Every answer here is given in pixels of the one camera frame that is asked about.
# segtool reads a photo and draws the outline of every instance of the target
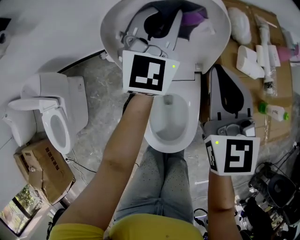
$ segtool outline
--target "yellow shirt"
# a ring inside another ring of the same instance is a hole
[[[50,240],[102,240],[104,231],[85,224],[54,226]],[[116,223],[109,232],[112,240],[203,240],[192,224],[174,218],[134,214]]]

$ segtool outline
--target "cardboard box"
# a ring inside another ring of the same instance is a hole
[[[25,161],[25,158],[22,153],[18,152],[14,154],[15,162],[18,165],[23,177],[27,182],[29,182],[29,166]]]
[[[28,182],[49,203],[57,203],[68,192],[74,178],[62,155],[48,139],[27,146],[22,154],[30,170]]]
[[[286,46],[283,33],[275,14],[238,0],[223,0],[223,2],[227,8],[239,8],[248,16],[252,41],[247,47],[255,51],[255,46],[261,43],[259,29],[254,18],[255,14],[258,14],[268,22],[277,26],[277,28],[270,26],[271,43],[274,45]],[[291,131],[291,117],[287,121],[278,122],[268,115],[260,114],[258,112],[258,105],[261,101],[265,101],[271,105],[284,107],[289,115],[292,115],[293,90],[290,63],[282,63],[280,67],[276,68],[277,97],[270,97],[263,92],[263,79],[254,80],[236,68],[239,46],[240,45],[231,38],[216,63],[223,65],[238,75],[241,81],[250,90],[253,100],[253,118],[255,120],[256,136],[261,138],[261,145],[288,137]],[[209,117],[208,84],[208,79],[202,83],[201,122],[206,122]]]

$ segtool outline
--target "window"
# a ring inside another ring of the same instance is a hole
[[[20,236],[43,202],[30,185],[26,185],[0,213],[0,219]]]

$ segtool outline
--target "green cap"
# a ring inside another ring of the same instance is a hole
[[[266,108],[268,104],[266,102],[261,102],[258,106],[258,111],[262,114],[266,114]]]
[[[283,119],[284,119],[284,120],[289,120],[289,118],[290,118],[289,114],[288,114],[287,112],[285,112],[285,113],[283,114]]]

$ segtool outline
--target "leg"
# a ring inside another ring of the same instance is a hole
[[[165,173],[165,182],[161,191],[164,204],[163,215],[193,223],[194,211],[184,151],[168,155]]]
[[[148,147],[133,179],[125,189],[115,221],[136,213],[162,214],[160,191],[164,183],[164,154]]]

